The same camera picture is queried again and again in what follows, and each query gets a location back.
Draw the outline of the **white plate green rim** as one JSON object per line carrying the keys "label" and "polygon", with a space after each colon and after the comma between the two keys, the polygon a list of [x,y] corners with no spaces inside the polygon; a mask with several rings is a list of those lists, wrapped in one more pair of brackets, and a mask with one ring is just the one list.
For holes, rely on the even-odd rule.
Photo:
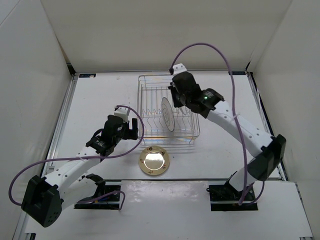
{"label": "white plate green rim", "polygon": [[173,132],[175,129],[174,113],[172,106],[166,97],[163,97],[161,100],[161,112],[167,129],[170,132]]}

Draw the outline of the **cream gold-rimmed plate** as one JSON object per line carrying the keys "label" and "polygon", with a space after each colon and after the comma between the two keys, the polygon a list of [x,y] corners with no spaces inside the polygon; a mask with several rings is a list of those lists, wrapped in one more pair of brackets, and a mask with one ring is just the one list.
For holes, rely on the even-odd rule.
{"label": "cream gold-rimmed plate", "polygon": [[157,177],[168,170],[171,163],[168,152],[161,146],[151,145],[140,154],[138,165],[148,176]]}

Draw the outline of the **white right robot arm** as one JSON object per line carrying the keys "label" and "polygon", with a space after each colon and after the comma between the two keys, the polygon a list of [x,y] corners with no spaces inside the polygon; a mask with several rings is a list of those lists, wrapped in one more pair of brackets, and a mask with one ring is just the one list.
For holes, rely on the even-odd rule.
{"label": "white right robot arm", "polygon": [[168,89],[174,107],[186,107],[201,115],[241,143],[244,166],[224,184],[224,193],[230,200],[243,196],[255,182],[266,181],[283,159],[287,143],[283,135],[273,136],[233,113],[220,93],[212,88],[201,89],[190,72],[175,74]]}

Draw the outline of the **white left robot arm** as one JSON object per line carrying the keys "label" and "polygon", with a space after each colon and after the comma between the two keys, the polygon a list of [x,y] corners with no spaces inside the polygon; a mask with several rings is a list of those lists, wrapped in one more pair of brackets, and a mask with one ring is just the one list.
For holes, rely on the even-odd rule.
{"label": "white left robot arm", "polygon": [[21,208],[42,227],[51,226],[67,207],[90,204],[105,195],[105,180],[88,170],[111,156],[121,140],[138,139],[138,120],[109,115],[104,127],[97,130],[76,160],[68,160],[57,170],[33,176],[26,188]]}

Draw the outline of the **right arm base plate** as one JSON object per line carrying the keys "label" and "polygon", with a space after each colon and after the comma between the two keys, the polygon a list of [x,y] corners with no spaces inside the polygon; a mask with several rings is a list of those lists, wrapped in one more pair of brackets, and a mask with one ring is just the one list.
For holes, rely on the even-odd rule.
{"label": "right arm base plate", "polygon": [[233,193],[228,191],[224,185],[209,185],[206,191],[209,193],[210,209],[212,212],[240,212],[240,211],[257,211],[255,200],[255,191],[250,188],[244,201],[239,205],[242,193]]}

